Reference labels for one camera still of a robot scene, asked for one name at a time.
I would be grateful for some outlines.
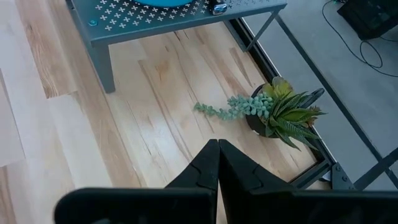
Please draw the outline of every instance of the floor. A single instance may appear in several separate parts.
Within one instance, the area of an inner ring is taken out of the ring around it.
[[[1,224],[51,223],[57,200],[77,188],[164,187],[211,138],[286,181],[315,162],[302,144],[192,110],[265,82],[223,24],[112,45],[109,95],[64,0],[0,0],[0,49]]]
[[[322,6],[326,2],[327,0],[289,1],[280,17],[382,156],[386,156],[398,146],[398,139],[395,138],[398,126],[398,78],[382,76],[350,54],[322,16]],[[361,41],[337,13],[340,7],[341,4],[327,5],[325,15],[359,55]],[[262,14],[248,17],[246,21],[256,32],[262,25],[258,21],[264,21],[268,17],[268,14]],[[398,40],[398,27],[383,37]],[[280,74],[288,78],[296,89],[311,91],[322,86],[277,22],[271,24],[259,41]],[[382,39],[370,42],[382,56],[384,66],[381,70],[398,75],[398,43]],[[377,55],[368,46],[364,46],[363,50],[371,63],[379,63]],[[320,98],[318,104],[328,115],[319,120],[316,128],[336,160],[343,166],[350,179],[355,181],[376,164],[377,160],[329,94]],[[398,174],[397,165],[392,169]],[[397,190],[386,174],[381,175],[368,189]]]

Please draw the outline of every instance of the black metal frame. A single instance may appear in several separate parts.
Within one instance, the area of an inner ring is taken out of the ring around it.
[[[254,39],[251,31],[242,18],[225,21],[224,23],[242,49],[245,49]],[[279,76],[279,73],[258,42],[256,42],[248,52],[257,63],[257,66],[267,81],[271,82],[274,77]],[[312,131],[314,134],[318,134],[315,129],[312,129]],[[318,149],[311,149],[313,155],[317,159],[317,163],[291,180],[290,184],[298,189],[306,189],[315,181],[322,179],[322,177],[329,172],[331,177],[330,186],[332,189],[354,189],[354,185],[331,155],[323,141],[318,139],[308,140]]]

